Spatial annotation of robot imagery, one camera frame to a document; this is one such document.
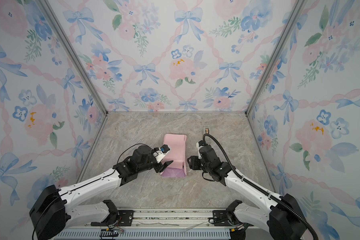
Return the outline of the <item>purple wrapping paper sheet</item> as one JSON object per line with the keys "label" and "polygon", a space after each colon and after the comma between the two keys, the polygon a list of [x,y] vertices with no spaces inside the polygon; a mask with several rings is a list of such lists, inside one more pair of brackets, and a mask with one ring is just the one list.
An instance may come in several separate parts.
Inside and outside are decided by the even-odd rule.
{"label": "purple wrapping paper sheet", "polygon": [[165,134],[164,145],[170,151],[163,159],[163,163],[173,161],[162,173],[164,178],[184,178],[187,176],[186,167],[186,135]]}

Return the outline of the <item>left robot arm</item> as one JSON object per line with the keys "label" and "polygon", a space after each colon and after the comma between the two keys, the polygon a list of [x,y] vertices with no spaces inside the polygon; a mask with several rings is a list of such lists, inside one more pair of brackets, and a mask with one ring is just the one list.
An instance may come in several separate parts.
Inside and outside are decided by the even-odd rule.
{"label": "left robot arm", "polygon": [[170,151],[168,145],[152,149],[139,144],[131,156],[100,175],[60,189],[55,185],[47,186],[29,212],[33,224],[32,239],[49,240],[66,228],[90,221],[105,226],[114,224],[119,216],[111,201],[91,206],[81,206],[81,203],[135,180],[144,171],[153,169],[162,173],[172,163],[163,161]]}

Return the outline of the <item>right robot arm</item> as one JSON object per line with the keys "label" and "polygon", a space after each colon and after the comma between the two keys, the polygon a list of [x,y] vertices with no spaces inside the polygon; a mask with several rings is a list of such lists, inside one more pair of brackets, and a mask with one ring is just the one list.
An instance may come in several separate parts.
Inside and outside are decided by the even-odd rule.
{"label": "right robot arm", "polygon": [[240,200],[233,201],[226,213],[233,225],[249,224],[267,231],[274,240],[299,240],[306,231],[314,232],[297,200],[289,194],[281,196],[248,179],[229,162],[222,162],[211,145],[197,143],[198,154],[188,158],[192,170],[210,176],[251,201],[251,207]]}

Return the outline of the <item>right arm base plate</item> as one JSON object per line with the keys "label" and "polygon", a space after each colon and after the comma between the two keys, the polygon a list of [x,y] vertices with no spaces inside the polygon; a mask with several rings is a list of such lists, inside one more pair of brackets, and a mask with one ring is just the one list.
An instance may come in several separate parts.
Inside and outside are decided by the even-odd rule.
{"label": "right arm base plate", "polygon": [[215,227],[252,227],[249,223],[240,222],[233,213],[226,210],[213,210],[213,216],[209,219],[209,223]]}

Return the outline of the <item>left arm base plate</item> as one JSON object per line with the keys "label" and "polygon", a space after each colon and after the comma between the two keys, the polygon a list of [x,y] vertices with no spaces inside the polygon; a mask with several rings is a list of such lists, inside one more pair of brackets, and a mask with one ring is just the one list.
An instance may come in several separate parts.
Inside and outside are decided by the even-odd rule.
{"label": "left arm base plate", "polygon": [[133,210],[121,210],[117,213],[110,213],[102,222],[91,222],[92,227],[130,227],[134,218]]}

